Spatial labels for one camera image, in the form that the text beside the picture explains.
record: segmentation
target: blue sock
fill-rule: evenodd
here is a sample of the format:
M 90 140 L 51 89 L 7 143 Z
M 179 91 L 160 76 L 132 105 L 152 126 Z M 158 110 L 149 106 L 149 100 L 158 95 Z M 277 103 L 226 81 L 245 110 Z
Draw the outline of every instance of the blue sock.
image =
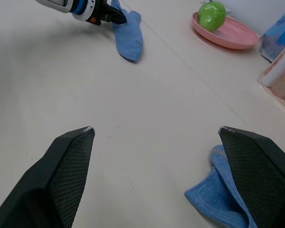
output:
M 232 178 L 223 145 L 211 151 L 214 167 L 200 184 L 185 192 L 186 198 L 208 217 L 229 227 L 256 228 Z
M 200 184 L 185 192 L 200 212 L 228 227 L 247 228 L 246 215 L 234 200 L 216 168 Z
M 118 53 L 130 62 L 137 62 L 143 52 L 143 35 L 139 27 L 141 15 L 138 12 L 128 13 L 121 8 L 118 0 L 112 0 L 111 6 L 121 10 L 127 18 L 127 23 L 113 24 Z

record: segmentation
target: table surface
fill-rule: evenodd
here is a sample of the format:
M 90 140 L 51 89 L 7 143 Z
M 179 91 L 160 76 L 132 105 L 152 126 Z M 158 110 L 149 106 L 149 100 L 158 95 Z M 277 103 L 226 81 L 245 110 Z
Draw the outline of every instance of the table surface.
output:
M 34 0 L 0 1 L 0 205 L 57 136 L 96 130 L 74 228 L 212 227 L 184 197 L 210 171 L 221 125 L 285 151 L 285 108 L 258 83 L 257 49 L 217 47 L 190 26 L 199 0 L 123 0 L 142 15 L 132 64 L 110 24 Z

